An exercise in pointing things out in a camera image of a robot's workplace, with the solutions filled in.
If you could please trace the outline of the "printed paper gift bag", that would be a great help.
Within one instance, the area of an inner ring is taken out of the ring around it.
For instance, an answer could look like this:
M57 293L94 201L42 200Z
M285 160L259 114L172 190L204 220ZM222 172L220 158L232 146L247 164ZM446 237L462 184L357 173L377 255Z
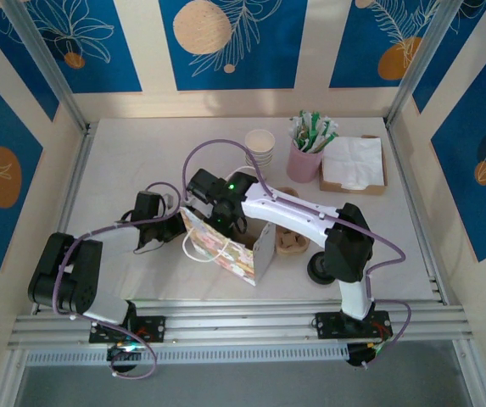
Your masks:
M228 238L189 209L183 208L180 214L187 229L182 250L189 259L200 264L215 263L253 287L257 285L276 252L273 223L265 223L256 236Z

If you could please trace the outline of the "stack of paper cups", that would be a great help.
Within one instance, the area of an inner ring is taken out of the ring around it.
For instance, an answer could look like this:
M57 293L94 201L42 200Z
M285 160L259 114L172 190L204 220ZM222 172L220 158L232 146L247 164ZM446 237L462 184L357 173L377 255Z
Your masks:
M267 166L272 161L276 139L269 131L250 131L245 135L244 144L250 151L245 157L248 165L253 164L251 157L258 166Z

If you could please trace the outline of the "brown pulp cup carrier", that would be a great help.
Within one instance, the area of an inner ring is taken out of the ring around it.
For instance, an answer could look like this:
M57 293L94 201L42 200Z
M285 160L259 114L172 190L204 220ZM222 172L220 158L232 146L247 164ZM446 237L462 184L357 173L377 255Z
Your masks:
M304 253L310 246L310 240L283 226L276 225L276 251L283 255Z

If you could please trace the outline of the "pink cylindrical holder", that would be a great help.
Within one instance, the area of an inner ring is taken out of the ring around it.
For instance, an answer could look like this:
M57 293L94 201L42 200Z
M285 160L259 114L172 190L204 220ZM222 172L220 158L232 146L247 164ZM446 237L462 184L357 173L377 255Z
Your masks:
M311 182L316 178L323 152L305 153L291 143L287 163L288 177L297 183Z

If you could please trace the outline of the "bundle of green-white wrapped stirrers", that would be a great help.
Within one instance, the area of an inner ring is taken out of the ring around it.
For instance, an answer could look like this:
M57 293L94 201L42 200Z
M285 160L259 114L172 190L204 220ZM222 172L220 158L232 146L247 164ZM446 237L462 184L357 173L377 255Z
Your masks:
M292 144L302 153L321 153L336 137L338 123L320 112L300 110L290 119L288 135Z

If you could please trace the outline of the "stack of black cup lids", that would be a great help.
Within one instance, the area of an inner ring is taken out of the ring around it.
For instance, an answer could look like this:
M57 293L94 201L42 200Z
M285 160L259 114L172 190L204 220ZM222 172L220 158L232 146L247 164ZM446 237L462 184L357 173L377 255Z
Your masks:
M312 255L307 264L307 274L314 283L322 286L330 285L336 280L331 261L324 251Z

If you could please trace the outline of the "black controller box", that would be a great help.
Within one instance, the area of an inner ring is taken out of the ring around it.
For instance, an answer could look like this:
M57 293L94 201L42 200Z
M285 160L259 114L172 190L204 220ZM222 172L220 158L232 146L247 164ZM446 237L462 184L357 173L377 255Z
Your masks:
M115 375L128 373L137 367L142 359L144 347L134 342L117 343L107 349L107 361Z
M376 357L388 348L390 342L381 343L349 343L348 363L353 367L367 368L367 366L376 359Z

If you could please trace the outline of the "aluminium frame side rail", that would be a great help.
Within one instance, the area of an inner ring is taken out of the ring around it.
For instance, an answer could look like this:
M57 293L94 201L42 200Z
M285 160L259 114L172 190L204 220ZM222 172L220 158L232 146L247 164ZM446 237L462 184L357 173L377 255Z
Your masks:
M396 162L399 178L405 189L405 196L411 213L411 219L415 228L417 241L422 252L424 264L431 280L437 285L441 302L444 305L459 304L459 301L451 289L445 275L444 262L435 253L435 246L430 234L427 211L418 188L414 171L410 161L403 155L400 139L396 136L393 126L384 119L384 125L388 133L388 139Z
M66 194L64 195L64 201L56 231L67 232L73 208L75 206L76 196L81 185L82 177L86 170L87 161L97 131L97 126L97 123L90 124L87 128L87 133L81 140L80 147L78 148L77 155L75 157L75 163L70 174L70 183L68 185Z

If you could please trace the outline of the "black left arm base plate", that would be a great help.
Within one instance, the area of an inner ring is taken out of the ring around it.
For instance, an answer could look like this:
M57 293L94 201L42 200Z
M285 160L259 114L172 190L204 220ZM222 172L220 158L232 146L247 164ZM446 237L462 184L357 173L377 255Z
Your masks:
M162 343L165 335L166 318L162 315L135 316L125 321L122 327L147 343ZM134 339L113 328L97 324L89 332L89 343L124 343Z

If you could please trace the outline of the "aluminium frame cross rail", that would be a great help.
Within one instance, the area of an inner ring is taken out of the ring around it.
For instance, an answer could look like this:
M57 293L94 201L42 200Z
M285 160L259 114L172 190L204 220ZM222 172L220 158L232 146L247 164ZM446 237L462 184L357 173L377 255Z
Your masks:
M337 300L141 300L139 315L166 318L166 346L317 343L311 322L318 312L338 311ZM460 305L413 301L379 304L390 315L394 331L404 341L472 338L472 328ZM89 323L71 320L42 308L17 316L8 340L10 349L86 347Z

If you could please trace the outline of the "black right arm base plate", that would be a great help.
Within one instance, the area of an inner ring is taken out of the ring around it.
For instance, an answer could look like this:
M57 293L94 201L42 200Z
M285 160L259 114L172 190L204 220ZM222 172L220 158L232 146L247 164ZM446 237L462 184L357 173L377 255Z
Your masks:
M316 330L320 339L390 339L393 330L387 311L373 310L363 320L342 312L316 313Z

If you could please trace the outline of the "aluminium frame post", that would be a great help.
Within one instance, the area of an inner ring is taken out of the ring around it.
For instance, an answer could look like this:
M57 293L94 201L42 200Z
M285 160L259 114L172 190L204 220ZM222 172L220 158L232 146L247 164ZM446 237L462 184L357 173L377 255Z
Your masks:
M400 82L399 90L384 119L387 130L392 128L394 122L401 115L405 104L420 82L462 3L463 0L441 0L439 2L437 13L433 16L417 49L416 56L412 59Z
M19 0L0 0L0 4L55 97L65 108L79 132L85 136L88 133L89 123L25 5Z

